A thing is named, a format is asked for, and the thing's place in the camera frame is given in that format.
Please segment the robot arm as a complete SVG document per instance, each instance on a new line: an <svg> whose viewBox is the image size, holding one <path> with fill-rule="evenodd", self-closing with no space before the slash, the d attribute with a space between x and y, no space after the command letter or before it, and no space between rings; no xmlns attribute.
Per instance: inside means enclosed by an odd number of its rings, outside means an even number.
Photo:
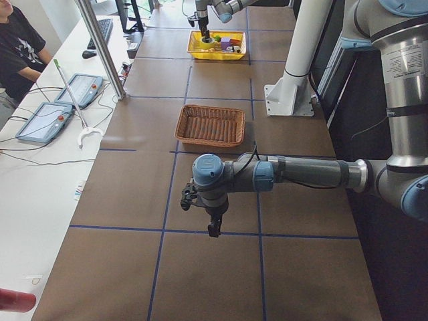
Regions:
<svg viewBox="0 0 428 321"><path fill-rule="evenodd" d="M217 17L221 20L222 23L227 23L232 19L232 15L243 10L245 7L254 4L255 2L256 0L196 0L196 11L193 16L190 16L188 18L188 21L191 26L194 26L195 22L197 22L199 30L201 32L201 36L205 39L208 39L208 6L212 6L215 13L217 14Z"/></svg>
<svg viewBox="0 0 428 321"><path fill-rule="evenodd" d="M342 47L381 53L391 156L346 162L246 153L222 161L203 154L193 163L181 207L204 208L210 236L221 233L230 193L271 191L276 183L369 192L427 220L427 2L347 1Z"/></svg>

